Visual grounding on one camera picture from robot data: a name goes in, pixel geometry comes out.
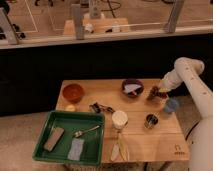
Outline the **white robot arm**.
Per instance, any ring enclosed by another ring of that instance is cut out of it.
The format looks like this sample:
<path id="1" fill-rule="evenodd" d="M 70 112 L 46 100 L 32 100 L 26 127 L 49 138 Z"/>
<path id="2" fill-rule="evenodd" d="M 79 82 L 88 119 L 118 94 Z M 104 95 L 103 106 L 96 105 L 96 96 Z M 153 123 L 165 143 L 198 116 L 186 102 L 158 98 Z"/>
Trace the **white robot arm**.
<path id="1" fill-rule="evenodd" d="M 184 82 L 201 115 L 192 136 L 189 171 L 213 171 L 213 91 L 200 79 L 203 71 L 201 60 L 180 57 L 159 83 L 161 91 L 169 92 Z"/>

